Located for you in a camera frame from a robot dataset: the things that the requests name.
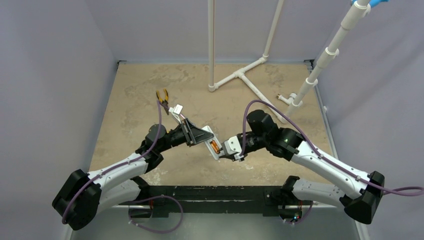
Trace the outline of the white universal AC remote control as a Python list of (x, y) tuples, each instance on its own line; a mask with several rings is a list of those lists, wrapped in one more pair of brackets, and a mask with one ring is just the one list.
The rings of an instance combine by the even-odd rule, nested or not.
[[(224, 152), (223, 152), (223, 149), (222, 149), (222, 145), (221, 145), (221, 143), (219, 142), (218, 138), (216, 137), (216, 135), (214, 134), (214, 132), (213, 132), (213, 130), (210, 128), (210, 126), (206, 125), (206, 126), (204, 126), (204, 127), (202, 128), (202, 130), (205, 130), (205, 131), (207, 131), (207, 132), (209, 132), (209, 133), (211, 133), (211, 134), (212, 134), (213, 138), (206, 140), (204, 143), (205, 143), (205, 145), (206, 145), (207, 149), (209, 150), (209, 152), (210, 152), (211, 156), (212, 156), (212, 157), (213, 157), (216, 161), (218, 161), (218, 160), (220, 159), (220, 156), (222, 156), (222, 155), (223, 155), (223, 153), (224, 153)], [(210, 144), (210, 142), (211, 142), (212, 140), (215, 140), (215, 141), (216, 141), (216, 143), (219, 145), (219, 147), (220, 147), (220, 153), (219, 153), (219, 154), (216, 154), (216, 153), (214, 152), (214, 150), (213, 150), (213, 148), (212, 148), (212, 146), (211, 146), (211, 144)]]

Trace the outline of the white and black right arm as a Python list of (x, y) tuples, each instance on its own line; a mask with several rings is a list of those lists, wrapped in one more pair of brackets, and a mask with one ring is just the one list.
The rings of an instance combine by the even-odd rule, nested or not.
[(271, 155), (301, 165), (331, 184), (313, 183), (289, 177), (280, 196), (288, 204), (308, 200), (343, 208), (357, 222), (369, 225), (383, 197), (380, 187), (385, 177), (378, 171), (367, 173), (355, 169), (331, 155), (309, 145), (305, 137), (291, 129), (278, 127), (261, 109), (247, 115), (250, 131), (222, 142), (219, 158), (243, 161), (248, 153), (266, 149)]

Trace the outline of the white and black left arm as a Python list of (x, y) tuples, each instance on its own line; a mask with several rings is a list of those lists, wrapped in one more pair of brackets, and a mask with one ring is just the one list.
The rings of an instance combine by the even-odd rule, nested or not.
[(140, 147), (127, 158), (96, 171), (73, 171), (54, 198), (52, 207), (60, 214), (63, 224), (80, 230), (110, 200), (107, 193), (118, 193), (121, 202), (134, 201), (142, 205), (148, 201), (149, 191), (137, 185), (137, 181), (163, 161), (162, 152), (182, 144), (192, 147), (201, 143), (213, 154), (219, 154), (222, 148), (208, 126), (198, 128), (188, 119), (171, 130), (166, 130), (161, 123), (154, 124)]

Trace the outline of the orange battery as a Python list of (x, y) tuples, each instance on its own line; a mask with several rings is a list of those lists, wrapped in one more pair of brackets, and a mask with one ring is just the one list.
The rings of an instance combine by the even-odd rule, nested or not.
[(210, 142), (211, 147), (213, 148), (214, 152), (216, 154), (219, 154), (221, 152), (221, 148), (219, 147), (219, 145), (217, 144), (217, 142), (215, 140), (212, 140)]

